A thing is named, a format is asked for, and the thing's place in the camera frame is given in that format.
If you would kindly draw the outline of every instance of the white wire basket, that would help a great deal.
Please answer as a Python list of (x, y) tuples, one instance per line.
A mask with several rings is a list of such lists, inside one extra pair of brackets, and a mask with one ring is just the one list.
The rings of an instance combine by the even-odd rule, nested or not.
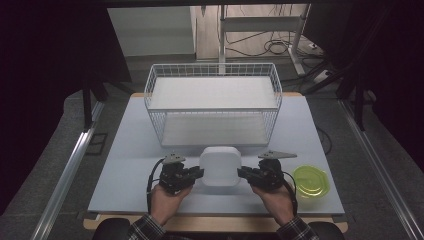
[(282, 92), (272, 63), (153, 65), (144, 101), (162, 146), (267, 146)]

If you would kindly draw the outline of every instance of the plaid sleeve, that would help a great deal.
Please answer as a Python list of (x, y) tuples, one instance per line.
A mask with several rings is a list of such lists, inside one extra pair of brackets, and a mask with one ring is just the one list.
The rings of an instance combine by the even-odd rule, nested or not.
[(286, 225), (277, 230), (280, 239), (290, 240), (319, 240), (312, 228), (299, 216), (294, 217)]
[(127, 236), (129, 240), (158, 240), (164, 234), (165, 229), (156, 223), (150, 215), (145, 214), (131, 225)]

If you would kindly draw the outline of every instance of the hand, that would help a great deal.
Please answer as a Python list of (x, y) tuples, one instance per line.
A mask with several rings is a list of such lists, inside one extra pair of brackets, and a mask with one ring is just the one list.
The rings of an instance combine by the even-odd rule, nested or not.
[(280, 226), (285, 225), (294, 218), (293, 204), (286, 187), (282, 186), (279, 189), (267, 192), (258, 187), (250, 186), (253, 192), (262, 199), (265, 208)]
[(157, 184), (152, 190), (152, 210), (151, 216), (161, 225), (172, 218), (193, 186), (185, 188), (175, 195), (167, 193), (165, 189)]

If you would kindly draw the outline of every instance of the person's arm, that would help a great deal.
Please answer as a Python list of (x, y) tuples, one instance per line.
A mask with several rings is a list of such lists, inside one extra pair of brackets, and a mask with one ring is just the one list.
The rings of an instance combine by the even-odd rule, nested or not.
[(293, 205), (290, 194), (282, 186), (274, 191), (264, 191), (255, 186), (251, 186), (264, 203), (265, 208), (274, 217), (278, 225), (277, 234), (281, 239), (317, 240), (319, 239), (312, 228), (306, 224), (299, 216), (293, 215)]
[(181, 190), (172, 195), (165, 191), (159, 184), (152, 190), (151, 214), (145, 214), (134, 222), (128, 230), (128, 239), (157, 240), (165, 234), (163, 226), (172, 218), (192, 187)]

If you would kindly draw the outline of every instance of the yellow-green lid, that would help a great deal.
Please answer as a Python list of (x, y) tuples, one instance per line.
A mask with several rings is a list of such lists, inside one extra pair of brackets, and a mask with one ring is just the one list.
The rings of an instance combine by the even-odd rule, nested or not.
[(294, 170), (293, 178), (297, 191), (304, 197), (318, 198), (330, 191), (327, 173), (317, 167), (300, 166)]

